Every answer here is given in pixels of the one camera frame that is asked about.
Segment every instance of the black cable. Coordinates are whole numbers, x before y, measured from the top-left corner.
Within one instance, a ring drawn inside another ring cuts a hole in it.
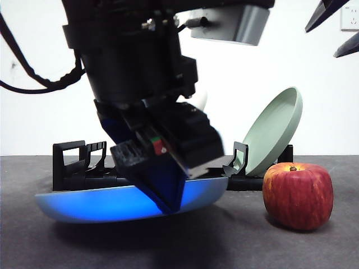
[[[4,87],[7,90],[19,92],[22,94],[42,94],[57,90],[62,90],[67,86],[74,84],[78,80],[80,80],[81,76],[85,73],[85,70],[82,69],[81,66],[81,58],[80,53],[74,50],[75,55],[75,68],[68,74],[64,75],[58,81],[50,81],[48,79],[42,78],[41,76],[37,75],[34,69],[29,65],[25,56],[23,55],[19,45],[17,44],[15,38],[13,37],[11,30],[7,27],[7,24],[0,12],[0,32],[4,37],[4,40],[11,48],[13,54],[16,56],[17,60],[20,62],[26,73],[36,80],[38,83],[42,84],[46,87],[46,89],[40,90],[26,90],[26,89],[19,89],[13,86],[6,84],[5,82],[0,80],[0,86]]]
[[[183,29],[185,29],[187,26],[185,24],[182,24],[180,27],[177,28],[177,31],[180,32]]]

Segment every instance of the gray table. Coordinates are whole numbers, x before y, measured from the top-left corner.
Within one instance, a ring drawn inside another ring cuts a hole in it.
[[[156,219],[58,223],[34,202],[51,188],[51,157],[2,157],[1,268],[359,268],[359,156],[295,160],[326,167],[334,184],[330,221],[313,233],[273,223],[261,192]]]

